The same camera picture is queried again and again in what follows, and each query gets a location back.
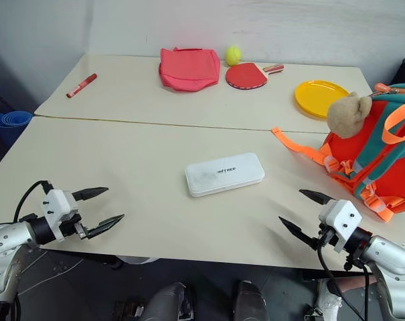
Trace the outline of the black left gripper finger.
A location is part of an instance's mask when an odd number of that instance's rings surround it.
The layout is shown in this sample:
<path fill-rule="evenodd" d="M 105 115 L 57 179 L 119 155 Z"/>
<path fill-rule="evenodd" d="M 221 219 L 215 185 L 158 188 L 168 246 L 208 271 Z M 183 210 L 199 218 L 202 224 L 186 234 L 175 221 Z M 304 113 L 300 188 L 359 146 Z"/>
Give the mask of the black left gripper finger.
<path fill-rule="evenodd" d="M 93 188 L 87 188 L 87 189 L 82 189 L 76 192 L 72 193 L 73 198 L 75 201 L 85 201 L 94 197 L 97 197 L 98 195 L 108 191 L 108 187 L 93 187 Z"/>
<path fill-rule="evenodd" d="M 110 217 L 104 221 L 101 221 L 96 227 L 94 227 L 92 229 L 86 229 L 85 230 L 86 238 L 92 239 L 93 237 L 96 237 L 96 236 L 108 231 L 109 229 L 114 227 L 124 216 L 125 215 L 122 214 L 122 215 Z"/>

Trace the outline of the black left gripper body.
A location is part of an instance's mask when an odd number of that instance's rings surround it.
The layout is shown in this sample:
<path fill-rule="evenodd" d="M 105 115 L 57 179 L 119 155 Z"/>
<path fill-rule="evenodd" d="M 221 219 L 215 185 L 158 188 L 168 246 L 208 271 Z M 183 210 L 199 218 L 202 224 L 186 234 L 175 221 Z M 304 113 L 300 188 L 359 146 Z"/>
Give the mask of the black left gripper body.
<path fill-rule="evenodd" d="M 71 219 L 63 221 L 60 224 L 60 231 L 63 237 L 68 237 L 76 234 L 80 239 L 88 238 L 88 230 L 81 222 L 80 214 L 75 214 Z"/>

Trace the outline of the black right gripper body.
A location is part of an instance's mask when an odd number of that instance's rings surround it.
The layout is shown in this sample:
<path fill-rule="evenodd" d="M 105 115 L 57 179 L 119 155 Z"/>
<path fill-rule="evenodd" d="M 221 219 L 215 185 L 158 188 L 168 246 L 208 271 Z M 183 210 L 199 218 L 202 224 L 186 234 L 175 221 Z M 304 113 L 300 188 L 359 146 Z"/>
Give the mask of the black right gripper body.
<path fill-rule="evenodd" d="M 336 246 L 339 240 L 334 228 L 323 223 L 319 224 L 318 234 L 318 237 L 312 238 L 313 244 L 311 248 L 314 250 L 318 250 L 319 248 L 325 247 L 326 245 Z"/>

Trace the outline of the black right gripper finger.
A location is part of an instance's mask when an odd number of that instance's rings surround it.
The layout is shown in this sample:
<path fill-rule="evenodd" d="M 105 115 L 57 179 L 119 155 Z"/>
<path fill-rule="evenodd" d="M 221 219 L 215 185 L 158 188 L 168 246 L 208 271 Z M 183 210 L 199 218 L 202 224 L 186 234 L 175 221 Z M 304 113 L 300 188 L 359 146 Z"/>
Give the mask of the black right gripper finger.
<path fill-rule="evenodd" d="M 326 205 L 328 204 L 328 202 L 330 202 L 330 200 L 333 200 L 332 197 L 323 194 L 321 192 L 318 191 L 311 191 L 308 189 L 299 189 L 299 192 L 304 194 L 304 196 L 310 198 L 312 201 L 320 204 L 320 205 Z"/>
<path fill-rule="evenodd" d="M 295 225 L 293 222 L 279 216 L 278 217 L 282 224 L 294 235 L 297 239 L 301 240 L 303 243 L 307 244 L 311 249 L 317 250 L 318 239 L 316 237 L 309 237 L 302 232 L 302 229 Z"/>

